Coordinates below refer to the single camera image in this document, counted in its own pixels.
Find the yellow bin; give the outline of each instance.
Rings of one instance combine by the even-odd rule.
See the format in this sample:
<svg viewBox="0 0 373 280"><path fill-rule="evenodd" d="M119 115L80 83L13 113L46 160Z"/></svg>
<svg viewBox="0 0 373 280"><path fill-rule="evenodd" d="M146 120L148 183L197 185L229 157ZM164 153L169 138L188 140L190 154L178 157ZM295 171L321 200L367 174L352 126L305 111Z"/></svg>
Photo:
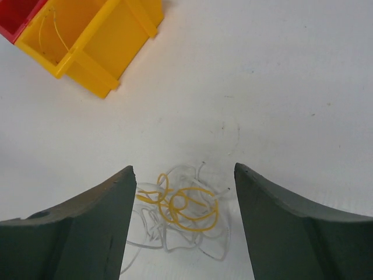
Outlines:
<svg viewBox="0 0 373 280"><path fill-rule="evenodd" d="M105 98L162 19L161 0L48 0L15 45Z"/></svg>

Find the tabletop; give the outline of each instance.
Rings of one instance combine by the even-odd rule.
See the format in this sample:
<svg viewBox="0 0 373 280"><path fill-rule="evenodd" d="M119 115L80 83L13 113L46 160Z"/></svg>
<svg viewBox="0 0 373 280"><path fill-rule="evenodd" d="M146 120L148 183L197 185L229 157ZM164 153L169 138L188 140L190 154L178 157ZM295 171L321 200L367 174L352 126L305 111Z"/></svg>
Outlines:
<svg viewBox="0 0 373 280"><path fill-rule="evenodd" d="M373 3L169 0L101 100L0 38L0 219L25 218L133 165L139 181L234 164L311 200L373 215ZM237 196L226 260L142 250L122 279L253 279ZM129 238L138 234L132 222ZM135 253L126 246L125 262Z"/></svg>

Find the white surface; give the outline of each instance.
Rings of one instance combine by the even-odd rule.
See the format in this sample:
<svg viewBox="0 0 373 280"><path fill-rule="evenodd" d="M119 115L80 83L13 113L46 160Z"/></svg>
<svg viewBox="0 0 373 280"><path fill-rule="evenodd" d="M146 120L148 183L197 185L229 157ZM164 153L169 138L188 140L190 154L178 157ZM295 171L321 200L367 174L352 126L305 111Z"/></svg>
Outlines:
<svg viewBox="0 0 373 280"><path fill-rule="evenodd" d="M166 7L159 36L105 100L0 38L0 219L51 207L126 165L154 181L202 160L221 188L242 162L312 200L373 215L372 2ZM224 263L143 250L122 278L252 279L234 198L230 206Z"/></svg>

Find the white wire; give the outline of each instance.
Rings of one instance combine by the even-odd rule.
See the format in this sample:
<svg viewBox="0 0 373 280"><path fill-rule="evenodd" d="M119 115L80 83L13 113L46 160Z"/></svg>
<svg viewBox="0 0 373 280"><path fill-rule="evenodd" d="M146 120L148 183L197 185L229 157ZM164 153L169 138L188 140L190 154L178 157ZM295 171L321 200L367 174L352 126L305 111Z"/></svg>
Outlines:
<svg viewBox="0 0 373 280"><path fill-rule="evenodd" d="M213 187L209 186L208 184L205 184L205 183L201 182L199 176L200 176L200 171L201 171L201 169L204 165L205 165L205 162L202 162L202 164L197 169L195 167L191 166L191 165L188 165L188 164L186 164L186 165L185 164L179 164L179 165L176 165L176 166L173 166L172 168L170 168L165 173L166 175L169 175L169 174L173 173L174 171L176 171L178 169L184 168L184 169L192 170L193 173L194 173L194 176L191 176L189 174L183 174L182 176L179 176L178 181L173 183L172 188L174 189L174 191L173 192L168 192L167 195L173 195L173 194L177 193L179 191L179 189L183 187L182 183L185 182L185 181L188 181L190 183L190 186L195 184L198 187L209 190L214 194L213 197L210 197L210 196L204 197L201 194L202 193L201 191L197 192L198 197L202 201L204 201L204 203L207 205L209 210L211 210L214 207L214 201L219 200L221 197L226 195L230 191L230 188L227 188L227 189L223 190L222 192L217 192ZM164 183L165 179L166 178L163 177L159 181L158 184L138 183L137 189L141 190L141 191L144 191L144 189L142 187L150 187L151 189L154 189L154 190L159 191L162 194L164 194L165 189L161 185ZM200 217L203 217L203 216L206 215L206 211L201 212L201 211L198 211L197 208L196 209L189 209L188 208L188 211L195 218L200 218ZM142 243L135 243L135 242L127 240L126 243L128 245L137 247L138 251L136 252L136 254L133 257L133 259L131 260L131 262L127 265L127 267L124 268L121 271L121 274L123 274L125 271L127 271L131 267L131 265L134 263L134 261L138 257L141 249L151 249L151 250L163 249L166 253L172 253L175 250L189 250L189 251L199 250L204 255L206 255L206 256L208 256L208 257L210 257L210 258L212 258L216 261L223 261L227 256L227 253L229 251L229 245L230 245L230 224L226 221L226 219L221 214L221 210L220 210L220 213L219 213L219 216L218 216L218 223L216 225L216 228L220 227L221 230L219 231L219 234L216 234L214 236L207 235L205 232L186 231L184 229L181 229L180 227L178 227L175 224L168 223L160 215L157 205L143 205L143 204L135 205L133 207L133 212L138 214L140 216L142 222L143 222L143 226L144 226L144 230L145 230L145 238L144 238ZM148 222L148 220L145 217L145 212L148 213L148 219L150 220L149 222L152 225L151 227L149 227L150 223ZM169 219L172 219L172 217L170 215L170 211L168 209L166 211L164 211L164 215L166 217L168 217ZM180 222L184 222L184 226L186 226L186 227L193 226L194 228L199 228L199 227L200 228L205 228L208 224L211 224L212 219L214 219L214 215L207 218L204 221L204 224L200 223L199 226L198 226L197 222L189 221L189 220L187 220L187 219L185 219L181 216L180 217ZM168 248L167 235L168 235L169 231L173 231L173 232L177 233L184 241L186 241L188 243L189 246L177 246L177 247L174 247L174 248ZM201 245L203 244L204 239L214 241L214 240L217 240L217 239L220 239L220 238L224 238L223 254L221 255L221 257L215 257L215 256L207 253L206 251L204 251L204 249L201 248ZM156 241L160 242L160 244L159 245L152 244Z"/></svg>

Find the cable pile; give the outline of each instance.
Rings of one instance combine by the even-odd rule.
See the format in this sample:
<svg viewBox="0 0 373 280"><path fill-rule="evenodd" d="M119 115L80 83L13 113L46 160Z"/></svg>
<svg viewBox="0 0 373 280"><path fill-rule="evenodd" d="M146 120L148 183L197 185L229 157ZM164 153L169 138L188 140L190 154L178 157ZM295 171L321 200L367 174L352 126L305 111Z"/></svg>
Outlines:
<svg viewBox="0 0 373 280"><path fill-rule="evenodd" d="M121 274L133 264L141 249L163 249L166 253L199 250L214 260L225 259L229 250L230 226L219 211L219 200L230 189L217 192L202 182L199 174L204 164L198 169L190 165L178 165L160 174L156 184L138 183L136 198L142 203L133 206L133 213L141 218L145 236L142 243L127 240L127 244L139 249ZM175 180L169 178L171 173L176 174ZM168 248L167 235L170 232L177 233L188 246ZM216 257L202 249L204 239L223 240L223 255Z"/></svg>

